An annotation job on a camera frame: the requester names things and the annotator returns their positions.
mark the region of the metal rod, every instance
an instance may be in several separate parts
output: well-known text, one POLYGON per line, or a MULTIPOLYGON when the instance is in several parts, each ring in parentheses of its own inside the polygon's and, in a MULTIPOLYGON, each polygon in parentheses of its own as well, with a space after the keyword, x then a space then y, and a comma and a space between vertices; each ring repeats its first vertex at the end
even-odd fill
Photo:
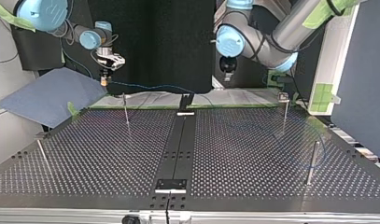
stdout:
POLYGON ((126 105, 125 93, 122 94, 122 98, 123 98, 123 108, 125 109, 126 124, 129 124, 129 116, 128 116, 128 109, 126 105))
POLYGON ((289 101, 286 102, 286 110, 285 110, 285 122, 288 119, 288 112, 289 112, 289 101))
POLYGON ((310 167, 309 167, 308 178, 306 179, 306 185, 312 184, 312 176, 313 176, 313 172, 315 171, 316 156, 317 156, 317 151, 318 151, 319 147, 320 147, 320 142, 316 141, 314 143, 314 149, 313 149, 311 163, 310 163, 310 167))
POLYGON ((47 159, 47 155, 45 154, 45 151, 44 151, 44 148, 43 148, 43 146, 42 146, 41 140, 40 140, 40 139, 37 139, 36 141, 37 141, 37 143, 38 143, 38 147, 39 147, 40 150, 41 150, 42 157, 44 157, 44 160, 47 161, 47 160, 48 160, 48 159, 47 159))

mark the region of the vertical metal post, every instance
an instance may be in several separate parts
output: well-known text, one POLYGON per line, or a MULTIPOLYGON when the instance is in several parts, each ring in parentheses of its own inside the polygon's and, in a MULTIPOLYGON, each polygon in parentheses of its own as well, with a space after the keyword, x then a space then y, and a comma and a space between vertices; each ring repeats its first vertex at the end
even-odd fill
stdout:
POLYGON ((289 112, 289 101, 286 102, 286 110, 285 110, 285 122, 288 119, 288 112, 289 112))
POLYGON ((38 133, 35 135, 35 140, 37 141, 38 147, 41 150, 42 157, 46 161, 48 160, 48 158, 47 158, 47 154, 45 153, 44 147, 42 145, 42 140, 44 140, 47 135, 48 135, 48 133, 38 133))
POLYGON ((311 158, 311 163, 309 167, 309 173, 308 173, 308 178, 306 179, 306 185, 311 185, 312 184, 312 175, 315 170, 315 165, 316 165, 316 156, 317 156, 317 151, 320 148, 320 142, 316 141, 314 143, 314 149, 312 153, 312 158, 311 158))
POLYGON ((123 107, 125 108, 126 124, 129 124, 129 116, 128 116, 128 109, 127 109, 127 105, 126 105, 125 92, 122 94, 122 100, 123 100, 123 107))

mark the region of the optical breadboard table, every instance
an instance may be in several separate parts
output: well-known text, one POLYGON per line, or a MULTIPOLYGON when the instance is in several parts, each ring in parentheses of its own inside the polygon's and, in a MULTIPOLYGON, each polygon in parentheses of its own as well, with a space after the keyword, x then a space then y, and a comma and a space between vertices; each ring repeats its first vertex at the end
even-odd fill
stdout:
POLYGON ((380 215, 380 169, 301 109, 291 108, 286 120, 280 107, 128 113, 129 124, 123 110, 86 110, 40 141, 45 157, 34 142, 2 163, 0 218, 29 209, 44 217, 380 215), (157 193, 172 180, 184 191, 157 193))

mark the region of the white wall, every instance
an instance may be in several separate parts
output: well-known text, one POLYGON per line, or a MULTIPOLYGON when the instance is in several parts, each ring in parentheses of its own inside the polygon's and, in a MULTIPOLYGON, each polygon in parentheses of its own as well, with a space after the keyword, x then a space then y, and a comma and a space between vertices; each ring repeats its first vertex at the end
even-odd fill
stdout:
MULTIPOLYGON (((17 53, 10 31, 0 21, 0 62, 17 53)), ((36 73, 21 70, 19 57, 0 63, 0 100, 35 80, 36 73)), ((0 109, 0 163, 34 141, 41 126, 0 109)))

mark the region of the metal plate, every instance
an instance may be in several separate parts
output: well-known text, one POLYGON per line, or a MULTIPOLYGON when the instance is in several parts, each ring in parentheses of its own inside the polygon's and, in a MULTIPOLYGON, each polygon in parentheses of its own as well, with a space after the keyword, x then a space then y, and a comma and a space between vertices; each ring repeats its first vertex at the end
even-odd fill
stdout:
POLYGON ((0 166, 0 206, 149 209, 175 117, 87 111, 43 141, 47 161, 31 148, 0 166))
POLYGON ((192 163, 176 167, 175 178, 190 184, 189 194, 177 195, 185 199, 179 207, 380 213, 380 169, 313 117, 290 109, 285 122, 283 114, 281 108, 198 110, 194 136, 183 134, 194 143, 180 147, 193 154, 192 163), (324 147, 306 186, 316 141, 324 147))

